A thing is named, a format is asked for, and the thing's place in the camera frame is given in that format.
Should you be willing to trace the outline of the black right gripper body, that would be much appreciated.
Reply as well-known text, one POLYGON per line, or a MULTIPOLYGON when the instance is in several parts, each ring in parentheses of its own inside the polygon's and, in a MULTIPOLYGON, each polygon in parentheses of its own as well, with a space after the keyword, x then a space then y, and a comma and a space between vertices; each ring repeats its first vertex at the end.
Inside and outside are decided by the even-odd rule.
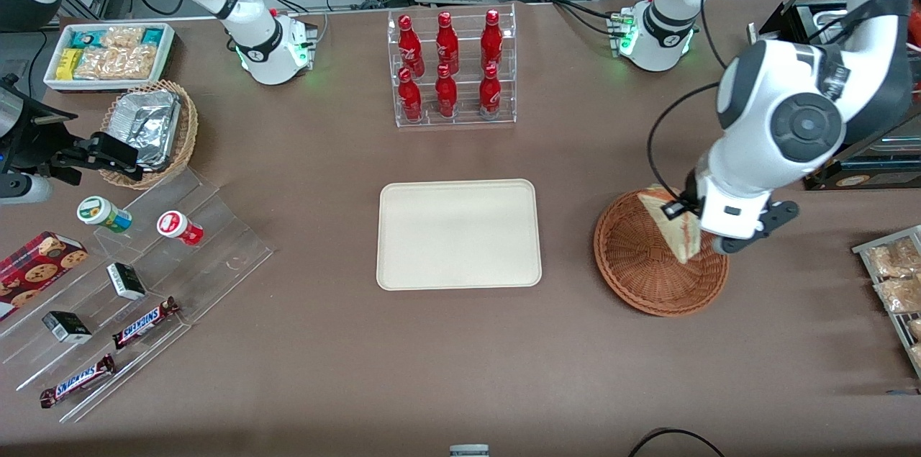
POLYGON ((78 114, 33 99, 16 87, 17 77, 2 78, 2 173, 36 168, 69 148, 65 122, 78 114))

